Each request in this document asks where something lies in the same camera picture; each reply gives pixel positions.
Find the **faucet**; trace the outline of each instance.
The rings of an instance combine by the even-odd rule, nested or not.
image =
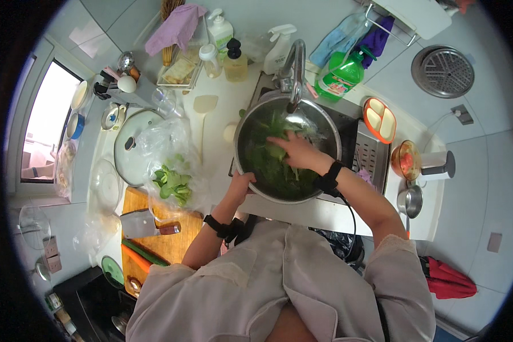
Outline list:
[[[291,66],[294,66],[294,84],[291,80]],[[302,39],[297,39],[291,46],[287,59],[285,59],[285,65],[277,72],[281,92],[291,91],[291,97],[287,105],[287,113],[294,113],[302,99],[305,68],[306,44]]]

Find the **blue bowl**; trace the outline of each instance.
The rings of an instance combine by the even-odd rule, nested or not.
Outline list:
[[[73,113],[67,124],[67,137],[76,140],[82,134],[84,129],[84,117],[79,113]]]

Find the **leafy green vegetable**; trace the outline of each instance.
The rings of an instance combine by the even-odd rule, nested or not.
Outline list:
[[[177,153],[175,160],[183,163],[185,169],[190,168],[190,163],[184,162],[184,157],[181,154]],[[171,165],[172,161],[168,159],[167,163]],[[156,170],[154,174],[156,179],[153,182],[160,188],[160,197],[166,199],[173,195],[179,206],[185,206],[192,195],[192,190],[188,187],[188,182],[192,179],[192,176],[179,174],[165,165],[162,165],[161,169]]]
[[[318,174],[311,170],[291,168],[283,159],[287,153],[284,149],[266,141],[269,136],[287,139],[286,130],[309,134],[307,128],[285,120],[282,111],[277,109],[259,117],[252,126],[249,136],[249,148],[245,164],[249,171],[256,174],[257,180],[264,179],[261,186],[268,193],[283,199],[300,199],[315,191],[313,181]]]

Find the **dish soap bottle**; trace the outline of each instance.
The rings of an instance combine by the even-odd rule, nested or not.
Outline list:
[[[241,82],[247,78],[247,56],[241,52],[241,43],[236,38],[230,39],[226,45],[228,53],[224,59],[226,80]]]
[[[287,58],[291,47],[290,35],[296,32],[296,27],[291,24],[281,25],[270,29],[268,32],[274,34],[272,38],[270,38],[270,42],[277,39],[277,43],[276,46],[268,52],[266,58],[264,58],[263,71],[267,75],[272,75],[285,64],[285,58]]]
[[[376,60],[366,45],[361,45],[361,51],[354,51],[349,55],[341,51],[333,53],[315,80],[315,92],[333,101],[342,99],[346,92],[360,83],[365,76],[365,70],[361,65],[363,54]]]
[[[233,27],[220,14],[222,14],[222,9],[217,8],[208,19],[213,21],[213,25],[209,28],[209,33],[211,34],[213,44],[219,50],[219,57],[222,62],[228,52],[226,44],[233,38]]]

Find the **cucumber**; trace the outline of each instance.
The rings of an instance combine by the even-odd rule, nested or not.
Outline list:
[[[122,239],[122,244],[126,245],[130,249],[134,250],[135,252],[139,253],[143,258],[150,261],[153,264],[159,265],[159,266],[169,266],[169,263],[167,263],[165,260],[160,258],[159,256],[149,252],[148,250],[140,247],[136,243],[132,242],[128,239]]]

